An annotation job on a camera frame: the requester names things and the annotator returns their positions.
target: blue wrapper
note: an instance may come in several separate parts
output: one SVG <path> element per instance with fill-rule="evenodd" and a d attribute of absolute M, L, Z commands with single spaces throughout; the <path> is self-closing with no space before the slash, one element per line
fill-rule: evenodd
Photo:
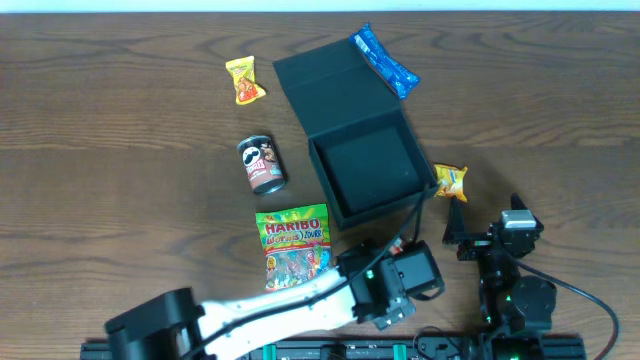
<path fill-rule="evenodd" d="M 349 36 L 349 41 L 360 48 L 360 51 L 400 99 L 406 99 L 411 90 L 420 82 L 419 76 L 391 58 L 368 23 L 360 31 Z"/>

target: pringles can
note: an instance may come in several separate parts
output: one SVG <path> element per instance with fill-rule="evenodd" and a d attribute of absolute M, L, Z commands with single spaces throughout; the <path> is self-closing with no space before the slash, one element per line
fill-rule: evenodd
<path fill-rule="evenodd" d="M 246 138 L 238 144 L 238 152 L 254 193 L 269 194 L 284 186 L 282 168 L 270 137 L 254 135 Z"/>

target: black gift box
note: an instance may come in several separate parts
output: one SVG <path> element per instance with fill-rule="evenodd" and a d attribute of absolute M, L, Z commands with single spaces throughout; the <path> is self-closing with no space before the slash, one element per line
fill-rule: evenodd
<path fill-rule="evenodd" d="M 414 204 L 437 181 L 398 98 L 348 39 L 274 63 L 340 229 Z"/>

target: haribo bag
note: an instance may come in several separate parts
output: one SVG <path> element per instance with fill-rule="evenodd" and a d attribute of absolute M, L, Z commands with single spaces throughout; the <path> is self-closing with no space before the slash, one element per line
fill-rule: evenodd
<path fill-rule="evenodd" d="M 330 267 L 327 206 L 256 214 L 267 264 L 267 290 L 301 284 Z"/>

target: yellow candy wrapper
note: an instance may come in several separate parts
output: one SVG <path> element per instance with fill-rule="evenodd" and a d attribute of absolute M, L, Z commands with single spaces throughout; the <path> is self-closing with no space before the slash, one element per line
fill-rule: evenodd
<path fill-rule="evenodd" d="M 455 166 L 443 164 L 434 164 L 434 166 L 436 168 L 438 184 L 440 185 L 436 196 L 456 196 L 459 200 L 467 202 L 467 197 L 462 193 L 462 178 L 467 172 L 467 167 L 465 166 L 460 170 Z"/>
<path fill-rule="evenodd" d="M 227 61 L 225 67 L 233 77 L 236 104 L 246 105 L 267 94 L 263 88 L 256 84 L 253 56 Z"/>

